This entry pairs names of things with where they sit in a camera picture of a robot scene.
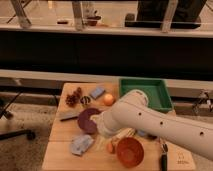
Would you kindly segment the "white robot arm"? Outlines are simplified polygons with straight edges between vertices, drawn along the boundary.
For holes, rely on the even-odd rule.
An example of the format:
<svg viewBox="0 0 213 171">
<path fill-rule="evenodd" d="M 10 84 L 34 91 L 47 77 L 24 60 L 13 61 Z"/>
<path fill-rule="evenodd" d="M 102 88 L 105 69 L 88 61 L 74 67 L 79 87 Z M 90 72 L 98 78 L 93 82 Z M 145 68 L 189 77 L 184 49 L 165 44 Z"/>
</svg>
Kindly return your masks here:
<svg viewBox="0 0 213 171">
<path fill-rule="evenodd" d="M 153 110 L 141 90 L 129 91 L 98 116 L 97 129 L 104 137 L 123 128 L 142 130 L 213 161 L 212 124 Z"/>
</svg>

